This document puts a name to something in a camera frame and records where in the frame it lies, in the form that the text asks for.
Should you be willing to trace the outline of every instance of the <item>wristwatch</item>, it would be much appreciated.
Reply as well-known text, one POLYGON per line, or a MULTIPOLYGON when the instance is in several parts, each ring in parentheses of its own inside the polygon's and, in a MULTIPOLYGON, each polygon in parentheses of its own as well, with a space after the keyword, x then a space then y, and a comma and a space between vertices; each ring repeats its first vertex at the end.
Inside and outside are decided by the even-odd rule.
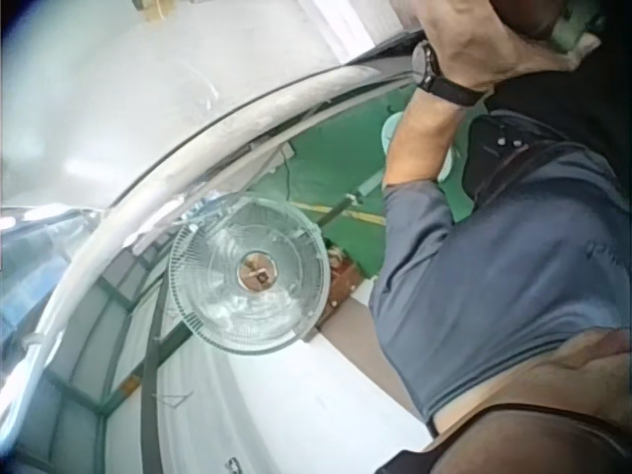
POLYGON ((413 77, 420 89, 457 106, 473 106, 485 95, 445 78, 438 66, 435 50, 427 39, 420 42, 413 52, 413 77))

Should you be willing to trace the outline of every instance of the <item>fan hub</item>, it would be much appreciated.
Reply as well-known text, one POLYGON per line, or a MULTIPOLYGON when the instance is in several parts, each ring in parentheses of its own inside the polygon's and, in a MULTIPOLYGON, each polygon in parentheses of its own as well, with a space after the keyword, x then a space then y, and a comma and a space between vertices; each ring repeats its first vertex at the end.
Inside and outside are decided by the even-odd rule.
POLYGON ((241 260, 237 277, 243 288, 260 293, 272 288, 277 282, 277 264, 264 252, 251 252, 241 260))

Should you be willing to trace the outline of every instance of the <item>skin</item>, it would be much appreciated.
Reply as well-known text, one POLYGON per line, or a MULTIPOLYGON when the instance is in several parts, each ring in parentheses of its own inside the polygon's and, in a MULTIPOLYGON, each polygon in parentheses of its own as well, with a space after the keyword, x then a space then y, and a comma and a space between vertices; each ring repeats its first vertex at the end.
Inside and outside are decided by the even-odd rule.
MULTIPOLYGON (((502 24, 489 0, 416 0, 410 6, 425 27, 442 73, 479 91, 526 73, 574 70, 599 45, 594 37, 585 36, 575 51, 558 55, 526 42, 502 24)), ((435 180, 464 113, 418 90, 391 142, 384 185, 435 180)), ((434 419, 441 435, 429 449, 473 414, 501 403, 593 415, 632 434, 630 367, 629 330, 583 333, 554 353, 501 373, 444 407, 434 419)))

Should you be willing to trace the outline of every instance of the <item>green floor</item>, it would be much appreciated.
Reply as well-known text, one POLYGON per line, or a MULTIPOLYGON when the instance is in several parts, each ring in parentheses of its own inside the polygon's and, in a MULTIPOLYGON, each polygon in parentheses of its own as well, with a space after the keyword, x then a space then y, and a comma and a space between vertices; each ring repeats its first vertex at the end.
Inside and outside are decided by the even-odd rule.
MULTIPOLYGON (((412 87, 393 91, 298 135, 291 141, 295 155, 286 162, 286 167, 280 166, 265 175, 251 190, 274 199, 285 200, 289 195, 292 202, 336 205, 346 193, 354 191, 384 166, 382 126, 392 114, 404 110, 412 92, 412 87)), ((471 200, 461 189, 471 119, 465 120, 457 133, 458 156, 452 173, 442 184, 456 221, 469 215, 472 209, 471 200)), ((373 192, 353 210, 382 215, 381 190, 373 192)), ((305 213, 313 220, 322 216, 311 211, 305 213)), ((324 229, 324 234, 345 249, 368 277, 379 272, 384 253, 383 226, 341 216, 324 229)))

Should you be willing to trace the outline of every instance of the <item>hand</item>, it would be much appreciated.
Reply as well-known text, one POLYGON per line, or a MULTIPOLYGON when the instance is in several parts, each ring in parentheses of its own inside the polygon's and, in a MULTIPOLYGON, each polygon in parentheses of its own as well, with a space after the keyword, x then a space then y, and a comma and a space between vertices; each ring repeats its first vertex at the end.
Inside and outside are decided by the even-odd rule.
POLYGON ((443 75, 477 91, 532 72, 575 70, 600 44, 597 37, 586 34, 575 50, 558 54, 512 31, 490 0, 410 1, 443 75))

